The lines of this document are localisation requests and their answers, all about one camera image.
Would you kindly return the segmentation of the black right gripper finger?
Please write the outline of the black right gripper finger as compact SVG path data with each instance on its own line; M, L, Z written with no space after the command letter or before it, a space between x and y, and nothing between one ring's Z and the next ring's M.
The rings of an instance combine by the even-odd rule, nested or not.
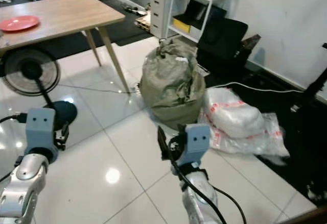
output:
M166 138L165 131L157 126L157 144L161 151L161 159L170 159L171 151Z

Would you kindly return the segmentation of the red round plate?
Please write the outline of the red round plate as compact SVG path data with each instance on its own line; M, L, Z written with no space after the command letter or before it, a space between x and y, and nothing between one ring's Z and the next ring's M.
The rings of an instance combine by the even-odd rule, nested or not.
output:
M16 32L28 30L40 24L40 19L33 15L15 16L0 22L0 30L3 32Z

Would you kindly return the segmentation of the olive green stuffed sack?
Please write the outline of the olive green stuffed sack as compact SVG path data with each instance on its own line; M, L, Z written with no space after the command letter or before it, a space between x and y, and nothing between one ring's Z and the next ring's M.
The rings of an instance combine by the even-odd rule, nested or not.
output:
M194 48L185 43L162 38L147 54L138 89L160 123L176 129L198 121L206 90L198 70Z

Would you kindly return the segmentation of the clear plastic bag red print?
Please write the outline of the clear plastic bag red print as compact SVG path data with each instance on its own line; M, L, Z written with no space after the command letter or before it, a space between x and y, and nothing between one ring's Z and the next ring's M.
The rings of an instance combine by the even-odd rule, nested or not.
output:
M290 156L275 113L262 113L231 89L206 90L198 118L211 130L211 147L226 153L257 156Z

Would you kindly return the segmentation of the black standing fan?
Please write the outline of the black standing fan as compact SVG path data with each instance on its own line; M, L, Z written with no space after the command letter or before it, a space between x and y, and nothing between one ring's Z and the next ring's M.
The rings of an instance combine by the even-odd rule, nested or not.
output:
M75 121L78 110L68 101L55 101L49 96L61 79L59 63L39 47L21 47L0 59L3 84L23 96L42 96L45 108L55 110L54 129L66 130Z

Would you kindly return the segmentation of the yellow box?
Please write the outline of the yellow box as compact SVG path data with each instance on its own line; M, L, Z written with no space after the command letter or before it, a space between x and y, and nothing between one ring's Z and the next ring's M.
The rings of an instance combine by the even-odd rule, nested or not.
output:
M190 33L191 25L184 23L184 21L181 21L180 19L173 18L172 25L180 31Z

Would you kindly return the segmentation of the wooden pallet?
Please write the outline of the wooden pallet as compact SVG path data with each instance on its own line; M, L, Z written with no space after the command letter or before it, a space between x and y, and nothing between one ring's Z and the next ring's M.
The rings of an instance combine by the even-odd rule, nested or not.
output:
M138 26L138 28L140 28L141 30L150 32L150 26L151 26L150 15L148 14L137 18L134 21L134 24Z

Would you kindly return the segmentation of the light wooden table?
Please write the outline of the light wooden table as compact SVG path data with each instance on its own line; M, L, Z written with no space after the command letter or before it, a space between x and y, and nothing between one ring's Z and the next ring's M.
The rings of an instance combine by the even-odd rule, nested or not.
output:
M125 19L124 14L106 5L100 0L40 0L0 8L0 19L9 20L17 16L33 15L40 23L35 28L20 33L2 34L0 37L0 54L52 38L82 32L91 51L96 51L92 30L100 33L101 40L112 60L114 69L124 88L121 93L131 94L121 64L111 45L107 27Z

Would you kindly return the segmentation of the black flat case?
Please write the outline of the black flat case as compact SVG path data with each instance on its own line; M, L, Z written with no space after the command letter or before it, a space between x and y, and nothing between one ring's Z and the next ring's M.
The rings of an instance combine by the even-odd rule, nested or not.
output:
M205 22L205 18L208 14L208 21L211 22L214 19L224 18L226 16L226 10L216 7L214 5L208 7L208 5L196 0L190 0L186 6L186 10L182 15L182 22L194 26L200 29Z

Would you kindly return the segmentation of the black tripod stand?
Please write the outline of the black tripod stand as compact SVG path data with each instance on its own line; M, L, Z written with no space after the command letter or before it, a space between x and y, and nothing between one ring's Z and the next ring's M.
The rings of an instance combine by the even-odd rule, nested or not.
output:
M298 112L302 107L310 104L317 93L322 90L325 82L327 82L327 67L321 72L318 78L312 82L308 88L301 92L299 100L290 107L291 112Z

